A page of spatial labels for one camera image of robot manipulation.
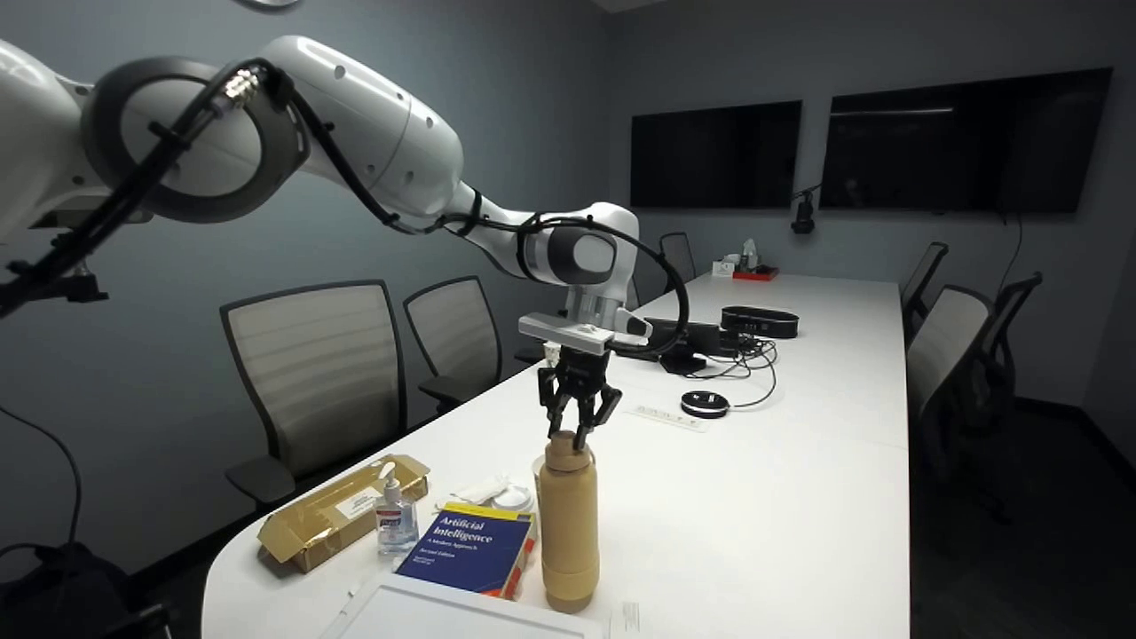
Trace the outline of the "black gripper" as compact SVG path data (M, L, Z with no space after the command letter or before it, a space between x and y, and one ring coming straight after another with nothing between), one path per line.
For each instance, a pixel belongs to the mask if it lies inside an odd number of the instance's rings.
M587 448L587 437L604 424L622 402L622 391L608 383L604 356L583 356L560 344L548 344L535 385L541 404L548 409L548 437L556 437L564 409L579 404L579 429L572 437L576 449Z

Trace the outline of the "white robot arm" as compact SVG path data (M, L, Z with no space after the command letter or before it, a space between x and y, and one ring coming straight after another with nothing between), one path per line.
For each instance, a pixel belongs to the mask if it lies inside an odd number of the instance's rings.
M212 68L144 55L76 82L0 41L0 239L53 246L0 285L0 311L40 298L97 302L86 259L150 215L221 224L260 209L291 172L347 189L385 228L447 229L510 276L567 295L518 330L556 346L541 369L554 437L583 438L622 395L608 359L628 339L638 215L618 202L508 209L466 182L458 131L363 59L310 36Z

